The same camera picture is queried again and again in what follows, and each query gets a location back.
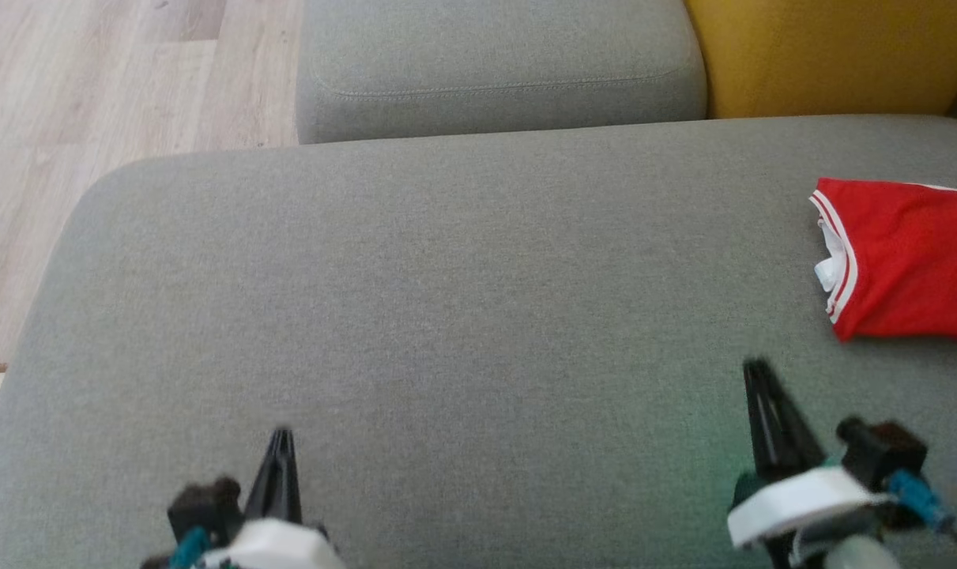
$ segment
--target gray ottoman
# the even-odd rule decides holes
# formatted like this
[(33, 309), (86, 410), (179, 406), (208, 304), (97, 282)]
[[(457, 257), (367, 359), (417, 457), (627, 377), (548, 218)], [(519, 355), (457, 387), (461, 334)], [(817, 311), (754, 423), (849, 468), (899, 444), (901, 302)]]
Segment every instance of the gray ottoman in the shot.
[(681, 0), (306, 0), (299, 141), (702, 119)]
[[(931, 446), (957, 343), (840, 345), (818, 176), (957, 187), (957, 122), (752, 119), (141, 162), (67, 225), (0, 395), (0, 569), (128, 567), (187, 481), (295, 429), (352, 568), (766, 567), (724, 516), (767, 354), (827, 449)], [(926, 533), (911, 567), (957, 567)]]

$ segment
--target folded red garment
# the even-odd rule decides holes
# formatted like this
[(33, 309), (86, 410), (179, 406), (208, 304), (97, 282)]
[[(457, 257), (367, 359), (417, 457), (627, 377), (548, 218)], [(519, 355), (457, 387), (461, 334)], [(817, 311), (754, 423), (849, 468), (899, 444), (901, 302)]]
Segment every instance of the folded red garment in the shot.
[(957, 190), (822, 178), (810, 199), (832, 254), (816, 273), (840, 340), (957, 338)]

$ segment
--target yellow cushion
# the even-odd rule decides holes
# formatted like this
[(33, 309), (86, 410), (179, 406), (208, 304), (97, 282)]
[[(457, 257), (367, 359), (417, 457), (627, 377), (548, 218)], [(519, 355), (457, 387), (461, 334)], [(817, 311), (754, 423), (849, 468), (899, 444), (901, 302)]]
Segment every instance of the yellow cushion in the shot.
[(710, 115), (944, 113), (957, 0), (687, 0)]

